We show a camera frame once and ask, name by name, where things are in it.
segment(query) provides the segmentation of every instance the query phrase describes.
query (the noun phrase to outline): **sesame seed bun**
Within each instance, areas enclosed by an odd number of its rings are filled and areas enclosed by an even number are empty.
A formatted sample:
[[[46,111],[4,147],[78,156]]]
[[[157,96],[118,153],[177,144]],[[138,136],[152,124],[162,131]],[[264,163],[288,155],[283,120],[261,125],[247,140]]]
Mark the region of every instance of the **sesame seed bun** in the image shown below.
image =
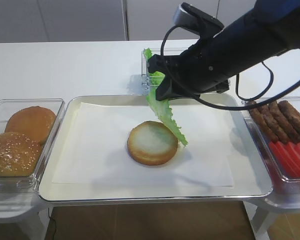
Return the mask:
[[[24,134],[0,134],[0,177],[31,175],[41,151],[41,146]]]
[[[161,165],[175,156],[178,139],[163,123],[145,121],[132,129],[127,149],[138,163]]]
[[[40,106],[27,107],[12,115],[4,132],[25,134],[33,141],[43,145],[55,119],[56,115],[50,109]]]

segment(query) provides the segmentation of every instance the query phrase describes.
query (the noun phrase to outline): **lettuce leaf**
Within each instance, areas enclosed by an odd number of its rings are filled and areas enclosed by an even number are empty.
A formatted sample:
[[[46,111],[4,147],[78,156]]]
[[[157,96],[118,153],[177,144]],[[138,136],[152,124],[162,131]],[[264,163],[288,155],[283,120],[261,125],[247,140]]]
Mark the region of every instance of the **lettuce leaf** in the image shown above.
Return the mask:
[[[178,138],[178,140],[186,146],[188,144],[186,137],[180,132],[179,127],[175,120],[172,119],[173,113],[169,104],[169,100],[156,100],[156,89],[153,88],[146,96],[149,107],[152,109],[158,119]]]
[[[149,48],[143,51],[143,54],[148,60],[152,56],[152,52]],[[155,73],[149,73],[149,76],[152,76],[152,84],[160,85],[160,83],[165,78],[165,75],[162,72],[156,71]],[[186,137],[181,133],[176,121],[172,118],[173,113],[169,104],[169,100],[157,101],[156,100],[156,88],[152,88],[149,94],[146,96],[149,107],[152,109],[154,114],[158,119],[175,135],[175,137],[184,145],[188,144]]]

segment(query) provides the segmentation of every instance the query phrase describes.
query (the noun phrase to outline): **food container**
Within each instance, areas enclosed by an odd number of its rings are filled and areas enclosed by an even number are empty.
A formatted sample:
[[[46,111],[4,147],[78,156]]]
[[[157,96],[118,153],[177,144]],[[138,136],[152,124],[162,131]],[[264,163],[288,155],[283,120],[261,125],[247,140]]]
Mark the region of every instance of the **food container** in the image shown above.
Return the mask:
[[[62,120],[65,103],[62,99],[3,99],[0,100],[0,134],[5,132],[5,128],[10,117],[16,112],[28,108],[40,106],[50,109],[56,115],[53,126],[34,171],[29,176],[0,176],[0,193],[14,192],[35,192],[47,164],[47,155],[53,144],[60,122]]]
[[[264,101],[268,98],[260,98],[256,102]],[[287,96],[279,99],[280,101],[288,101],[293,107],[300,112],[300,97]],[[268,172],[272,178],[274,191],[280,194],[300,194],[300,177],[291,177],[287,174],[282,164],[277,160],[271,149],[269,148],[269,140],[262,133],[260,128],[254,122],[248,111],[243,112],[244,120],[249,129],[255,144],[257,145]]]
[[[164,49],[165,56],[171,55],[180,55],[187,48],[166,48]],[[150,48],[152,55],[158,54],[160,55],[159,48]],[[144,51],[141,52],[141,87],[144,91],[144,94],[148,94],[151,89],[156,88],[158,85],[155,84],[156,79],[161,79],[161,77],[150,76],[148,73],[148,63],[145,57]]]

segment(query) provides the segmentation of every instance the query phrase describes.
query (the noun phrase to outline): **black cable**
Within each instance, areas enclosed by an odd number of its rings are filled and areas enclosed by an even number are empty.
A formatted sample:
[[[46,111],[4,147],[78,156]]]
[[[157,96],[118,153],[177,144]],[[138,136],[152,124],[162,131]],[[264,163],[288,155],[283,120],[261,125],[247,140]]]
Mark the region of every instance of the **black cable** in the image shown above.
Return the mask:
[[[268,90],[271,88],[272,84],[274,83],[274,78],[275,78],[275,75],[274,73],[271,71],[271,69],[269,67],[267,67],[265,65],[264,62],[261,62],[263,66],[265,66],[266,69],[268,69],[269,73],[270,73],[270,80],[269,80],[269,83],[268,85],[266,86],[266,88],[261,92],[259,93],[257,96],[254,96],[254,97],[251,97],[251,98],[244,98],[242,96],[239,95],[239,74],[236,75],[236,80],[235,80],[235,94],[237,95],[237,97],[243,101],[246,101],[246,102],[252,102],[252,101],[255,101],[259,98],[261,98],[263,95],[266,94],[266,92],[268,92]]]
[[[52,213],[50,215],[50,208],[48,208],[48,217],[51,221],[54,222],[54,232],[53,232],[53,235],[52,235],[52,240],[55,239],[55,235],[56,235],[56,232],[57,232],[57,221],[52,217]]]
[[[185,85],[183,85],[181,82],[179,82],[174,76],[173,74],[170,72],[169,68],[168,68],[168,65],[167,65],[167,62],[165,60],[165,56],[164,56],[164,47],[165,47],[165,44],[166,44],[166,41],[170,35],[170,33],[175,30],[176,28],[182,28],[182,27],[185,27],[183,25],[175,25],[173,26],[172,28],[170,28],[164,38],[163,38],[163,41],[161,43],[161,47],[160,47],[160,56],[162,58],[162,61],[163,61],[163,64],[167,70],[167,73],[169,75],[169,77],[174,81],[175,84],[177,84],[180,88],[183,89],[183,91],[187,94],[188,97],[190,98],[193,98],[194,100],[198,101],[199,103],[203,104],[203,105],[206,105],[208,107],[211,107],[211,108],[215,108],[215,109],[220,109],[220,110],[228,110],[228,111],[243,111],[243,110],[250,110],[250,109],[255,109],[255,108],[258,108],[258,107],[261,107],[261,106],[264,106],[264,105],[267,105],[269,103],[272,103],[280,98],[282,98],[283,96],[291,93],[293,90],[295,90],[296,88],[300,87],[300,80],[297,81],[295,84],[293,84],[292,86],[290,86],[288,89],[282,91],[281,93],[267,99],[267,100],[264,100],[264,101],[261,101],[261,102],[258,102],[256,104],[251,104],[251,105],[246,105],[246,106],[220,106],[220,105],[216,105],[216,104],[213,104],[213,103],[210,103],[210,102],[207,102],[205,100],[202,100],[200,97],[196,96],[195,94],[193,94],[189,89],[188,87],[186,87]]]

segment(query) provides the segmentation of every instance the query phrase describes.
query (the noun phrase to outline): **white cabinet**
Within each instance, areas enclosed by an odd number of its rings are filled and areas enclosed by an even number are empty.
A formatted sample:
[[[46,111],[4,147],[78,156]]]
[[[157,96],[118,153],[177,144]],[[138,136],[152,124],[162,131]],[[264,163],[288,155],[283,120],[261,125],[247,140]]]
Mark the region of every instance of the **white cabinet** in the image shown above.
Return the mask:
[[[38,0],[49,41],[127,39],[124,0]]]
[[[37,0],[0,0],[0,43],[47,40]]]
[[[179,4],[186,2],[212,16],[217,15],[219,0],[127,0],[129,40],[162,40],[174,25],[173,16]],[[169,39],[197,39],[183,29],[173,31]]]
[[[224,26],[228,26],[246,12],[253,9],[255,3],[256,0],[219,0],[217,18]]]

